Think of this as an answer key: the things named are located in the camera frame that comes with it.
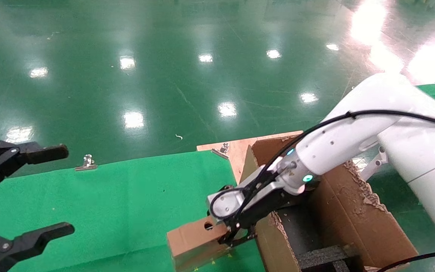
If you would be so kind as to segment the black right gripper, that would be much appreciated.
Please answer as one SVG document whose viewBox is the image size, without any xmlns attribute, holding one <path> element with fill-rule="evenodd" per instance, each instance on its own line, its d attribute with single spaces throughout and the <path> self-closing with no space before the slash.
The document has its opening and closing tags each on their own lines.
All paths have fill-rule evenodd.
<svg viewBox="0 0 435 272">
<path fill-rule="evenodd" d="M 310 196 L 311 190 L 306 187 L 304 192 L 297 196 L 285 192 L 284 189 L 277 189 L 258 200 L 252 199 L 237 217 L 240 229 L 231 230 L 223 235 L 221 244 L 235 248 L 255 239 L 257 234 L 252 226 L 259 220 L 273 211 L 306 203 Z"/>
</svg>

